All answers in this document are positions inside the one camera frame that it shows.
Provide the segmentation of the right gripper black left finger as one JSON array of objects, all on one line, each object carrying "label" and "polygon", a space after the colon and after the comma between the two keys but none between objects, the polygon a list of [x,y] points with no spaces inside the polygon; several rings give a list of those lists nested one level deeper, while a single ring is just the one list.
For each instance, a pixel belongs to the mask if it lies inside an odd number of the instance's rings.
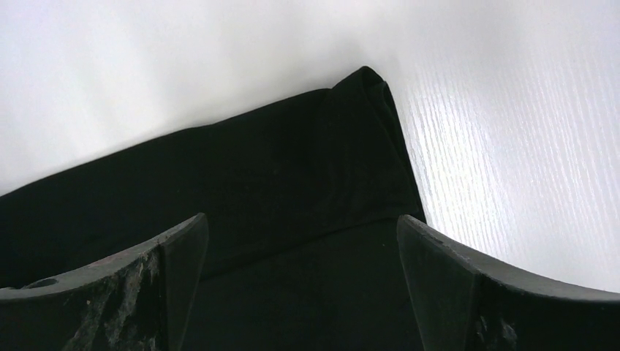
[{"label": "right gripper black left finger", "polygon": [[196,214],[123,251],[1,290],[3,350],[179,350],[208,248]]}]

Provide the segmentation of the black t-shirt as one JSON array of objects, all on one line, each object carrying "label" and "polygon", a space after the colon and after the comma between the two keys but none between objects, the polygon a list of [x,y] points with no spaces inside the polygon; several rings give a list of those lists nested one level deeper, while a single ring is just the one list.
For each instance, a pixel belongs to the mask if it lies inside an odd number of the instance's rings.
[{"label": "black t-shirt", "polygon": [[420,350],[396,222],[423,216],[388,84],[368,67],[1,198],[1,285],[195,214],[209,244],[185,350]]}]

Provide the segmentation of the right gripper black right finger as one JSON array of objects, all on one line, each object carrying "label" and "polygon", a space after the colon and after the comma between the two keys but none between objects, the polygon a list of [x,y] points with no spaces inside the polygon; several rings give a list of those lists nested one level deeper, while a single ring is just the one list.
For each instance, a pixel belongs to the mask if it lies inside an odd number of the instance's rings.
[{"label": "right gripper black right finger", "polygon": [[397,239],[425,350],[617,350],[619,294],[549,279],[418,219]]}]

